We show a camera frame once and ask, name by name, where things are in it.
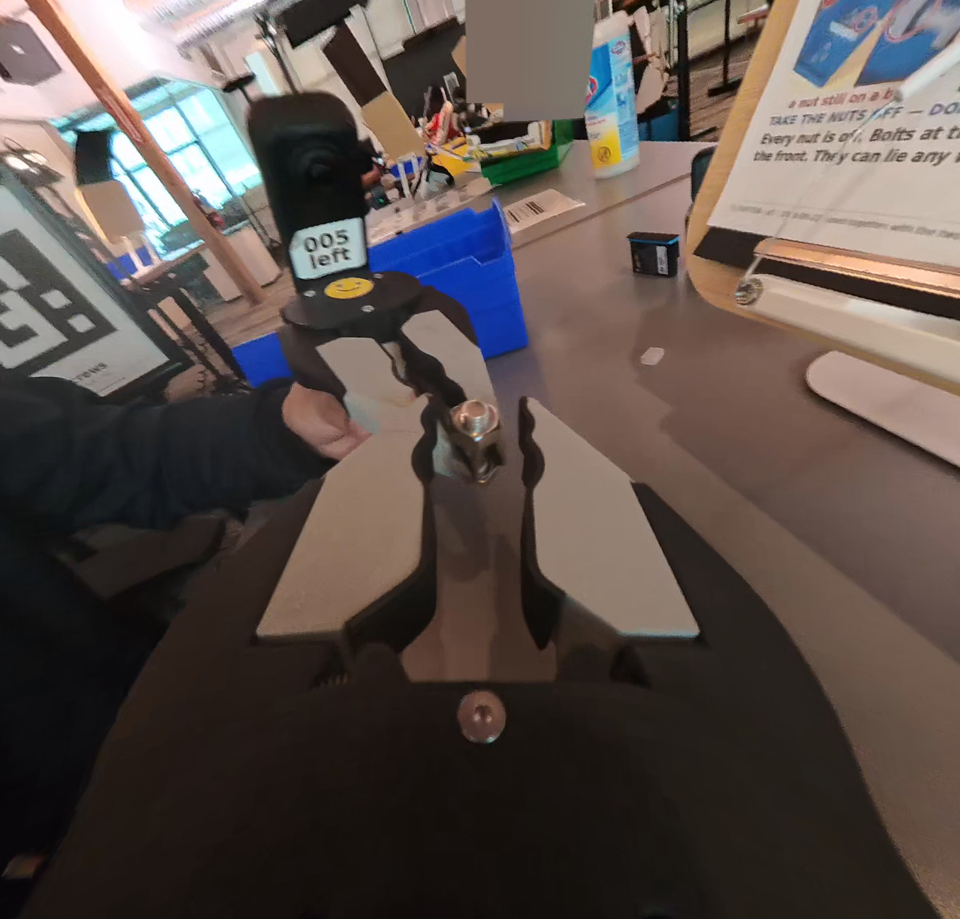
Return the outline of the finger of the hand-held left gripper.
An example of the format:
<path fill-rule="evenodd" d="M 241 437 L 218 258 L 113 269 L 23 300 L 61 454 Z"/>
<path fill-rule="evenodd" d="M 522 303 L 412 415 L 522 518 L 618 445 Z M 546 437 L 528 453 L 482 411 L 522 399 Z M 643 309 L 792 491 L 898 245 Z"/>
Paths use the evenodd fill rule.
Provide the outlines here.
<path fill-rule="evenodd" d="M 359 428 L 422 435 L 425 398 L 399 374 L 390 349 L 371 338 L 341 337 L 316 353 L 342 385 L 345 410 Z"/>
<path fill-rule="evenodd" d="M 473 338 L 437 309 L 400 315 L 390 323 L 390 355 L 400 409 L 419 401 L 452 410 L 467 401 L 495 407 L 486 360 Z"/>

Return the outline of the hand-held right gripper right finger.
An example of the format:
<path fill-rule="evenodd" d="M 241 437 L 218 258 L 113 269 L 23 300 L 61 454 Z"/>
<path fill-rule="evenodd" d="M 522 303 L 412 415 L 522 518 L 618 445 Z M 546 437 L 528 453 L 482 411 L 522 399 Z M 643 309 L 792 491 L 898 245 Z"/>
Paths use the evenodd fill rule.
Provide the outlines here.
<path fill-rule="evenodd" d="M 534 397 L 519 402 L 521 608 L 539 649 L 701 630 L 630 476 Z"/>

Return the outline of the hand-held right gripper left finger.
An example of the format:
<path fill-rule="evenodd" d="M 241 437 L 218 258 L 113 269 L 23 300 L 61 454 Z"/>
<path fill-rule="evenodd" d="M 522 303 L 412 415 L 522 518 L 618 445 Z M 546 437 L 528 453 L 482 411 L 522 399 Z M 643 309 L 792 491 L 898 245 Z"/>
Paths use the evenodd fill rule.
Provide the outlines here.
<path fill-rule="evenodd" d="M 433 619 L 436 536 L 428 398 L 326 474 L 255 631 L 261 643 L 407 649 Z"/>

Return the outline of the blue plastic bin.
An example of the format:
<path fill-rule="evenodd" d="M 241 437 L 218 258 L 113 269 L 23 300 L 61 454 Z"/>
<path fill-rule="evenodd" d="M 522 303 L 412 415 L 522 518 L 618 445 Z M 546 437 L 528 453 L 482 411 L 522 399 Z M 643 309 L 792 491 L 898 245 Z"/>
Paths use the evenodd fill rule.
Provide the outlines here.
<path fill-rule="evenodd" d="M 482 212 L 463 208 L 372 246 L 370 267 L 413 275 L 459 302 L 486 360 L 528 347 L 512 235 L 495 198 Z"/>

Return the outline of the silver bolt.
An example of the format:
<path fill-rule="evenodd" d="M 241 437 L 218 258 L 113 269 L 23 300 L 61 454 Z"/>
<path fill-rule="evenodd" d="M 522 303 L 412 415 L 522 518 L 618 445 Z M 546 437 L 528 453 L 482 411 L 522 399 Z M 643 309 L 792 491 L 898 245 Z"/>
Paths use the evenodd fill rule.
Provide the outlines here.
<path fill-rule="evenodd" d="M 450 413 L 453 429 L 475 445 L 490 443 L 500 430 L 498 407 L 482 399 L 468 399 Z"/>

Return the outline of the silver hex nut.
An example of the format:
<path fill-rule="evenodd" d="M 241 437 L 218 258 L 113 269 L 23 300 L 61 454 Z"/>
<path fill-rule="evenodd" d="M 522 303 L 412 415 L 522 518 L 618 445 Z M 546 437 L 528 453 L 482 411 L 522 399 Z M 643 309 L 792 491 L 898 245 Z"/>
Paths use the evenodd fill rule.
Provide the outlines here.
<path fill-rule="evenodd" d="M 501 439 L 500 429 L 474 436 L 440 425 L 433 451 L 435 476 L 478 484 L 491 481 L 504 463 Z"/>

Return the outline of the person's left hand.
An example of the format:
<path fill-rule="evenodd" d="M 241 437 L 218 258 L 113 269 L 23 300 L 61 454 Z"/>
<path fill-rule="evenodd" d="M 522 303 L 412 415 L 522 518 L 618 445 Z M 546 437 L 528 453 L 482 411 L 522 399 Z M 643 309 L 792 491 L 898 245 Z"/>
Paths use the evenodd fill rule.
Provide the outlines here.
<path fill-rule="evenodd" d="M 332 395 L 293 383 L 281 416 L 288 431 L 318 456 L 340 462 L 372 437 Z"/>

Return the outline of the barcode label sheet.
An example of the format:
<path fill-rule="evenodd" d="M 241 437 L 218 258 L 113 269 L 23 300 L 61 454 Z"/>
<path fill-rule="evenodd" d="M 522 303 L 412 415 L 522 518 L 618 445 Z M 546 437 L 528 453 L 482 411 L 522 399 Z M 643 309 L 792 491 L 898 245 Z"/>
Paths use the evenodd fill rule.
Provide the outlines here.
<path fill-rule="evenodd" d="M 502 208 L 511 236 L 581 209 L 585 204 L 550 188 L 516 200 Z"/>

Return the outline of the green plastic bin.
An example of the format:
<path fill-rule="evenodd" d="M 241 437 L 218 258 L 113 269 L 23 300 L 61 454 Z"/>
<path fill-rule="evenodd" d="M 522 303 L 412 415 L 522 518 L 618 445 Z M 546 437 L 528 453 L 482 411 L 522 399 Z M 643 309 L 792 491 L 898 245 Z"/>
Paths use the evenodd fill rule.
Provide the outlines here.
<path fill-rule="evenodd" d="M 492 186 L 506 186 L 535 175 L 558 169 L 570 153 L 574 141 L 574 120 L 553 123 L 547 149 L 514 152 L 480 163 L 481 174 Z"/>

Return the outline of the wooden document stand board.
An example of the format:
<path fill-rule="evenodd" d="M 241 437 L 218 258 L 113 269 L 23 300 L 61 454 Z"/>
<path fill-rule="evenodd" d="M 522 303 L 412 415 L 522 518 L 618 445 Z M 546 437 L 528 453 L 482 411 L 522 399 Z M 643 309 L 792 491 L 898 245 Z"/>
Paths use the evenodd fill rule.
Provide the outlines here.
<path fill-rule="evenodd" d="M 694 206 L 694 287 L 730 312 L 957 381 L 958 268 L 781 238 L 754 276 L 762 283 L 759 300 L 735 302 L 757 245 L 771 236 L 716 228 L 711 220 L 797 1 L 774 1 Z"/>

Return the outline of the white wipes canister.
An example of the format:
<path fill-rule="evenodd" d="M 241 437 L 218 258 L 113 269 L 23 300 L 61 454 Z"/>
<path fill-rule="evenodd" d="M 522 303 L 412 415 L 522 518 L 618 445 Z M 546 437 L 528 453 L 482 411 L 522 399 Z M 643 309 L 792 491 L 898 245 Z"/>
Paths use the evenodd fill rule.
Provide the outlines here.
<path fill-rule="evenodd" d="M 619 11 L 593 29 L 583 123 L 597 179 L 616 177 L 640 160 L 630 26 L 630 17 Z"/>

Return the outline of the black charger case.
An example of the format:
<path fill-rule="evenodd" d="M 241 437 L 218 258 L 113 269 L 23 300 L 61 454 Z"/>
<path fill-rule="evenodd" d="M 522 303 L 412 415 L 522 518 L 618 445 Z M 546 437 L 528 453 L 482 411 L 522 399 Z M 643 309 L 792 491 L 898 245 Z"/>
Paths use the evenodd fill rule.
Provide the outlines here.
<path fill-rule="evenodd" d="M 702 148 L 700 148 L 695 155 L 691 158 L 690 170 L 689 170 L 689 207 L 684 219 L 684 235 L 683 238 L 686 240 L 690 234 L 690 223 L 693 215 L 693 210 L 697 202 L 699 193 L 702 190 L 703 182 L 706 178 L 707 172 L 710 168 L 714 153 L 716 151 L 718 143 L 702 143 Z"/>

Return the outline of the black white marker board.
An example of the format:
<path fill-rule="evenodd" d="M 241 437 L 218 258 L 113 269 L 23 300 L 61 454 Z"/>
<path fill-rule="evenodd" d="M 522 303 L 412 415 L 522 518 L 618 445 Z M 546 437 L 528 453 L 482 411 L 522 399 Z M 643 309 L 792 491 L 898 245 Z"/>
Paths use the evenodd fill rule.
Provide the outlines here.
<path fill-rule="evenodd" d="M 191 361 L 36 193 L 2 162 L 2 371 L 125 401 L 162 394 Z"/>

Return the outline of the printed instruction sheet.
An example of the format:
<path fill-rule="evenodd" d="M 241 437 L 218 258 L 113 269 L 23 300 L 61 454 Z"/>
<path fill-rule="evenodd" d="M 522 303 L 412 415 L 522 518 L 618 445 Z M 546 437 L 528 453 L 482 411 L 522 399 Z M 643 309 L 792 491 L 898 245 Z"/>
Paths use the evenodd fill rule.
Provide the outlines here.
<path fill-rule="evenodd" d="M 959 0 L 797 0 L 710 224 L 958 268 Z"/>

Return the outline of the wooden support post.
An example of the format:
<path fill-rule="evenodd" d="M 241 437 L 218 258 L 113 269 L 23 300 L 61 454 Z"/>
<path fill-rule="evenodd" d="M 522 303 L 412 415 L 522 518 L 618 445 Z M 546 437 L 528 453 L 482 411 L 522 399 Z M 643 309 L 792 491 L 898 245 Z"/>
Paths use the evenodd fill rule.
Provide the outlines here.
<path fill-rule="evenodd" d="M 156 139 L 146 127 L 124 88 L 104 68 L 76 24 L 58 0 L 24 0 L 30 12 L 51 35 L 81 79 L 111 115 L 117 127 L 137 147 L 141 157 L 156 178 L 162 182 L 174 203 L 186 215 L 206 250 L 222 266 L 223 271 L 250 306 L 265 303 L 266 295 L 255 274 L 231 243 L 215 228 L 196 205 L 188 184 L 174 167 Z"/>

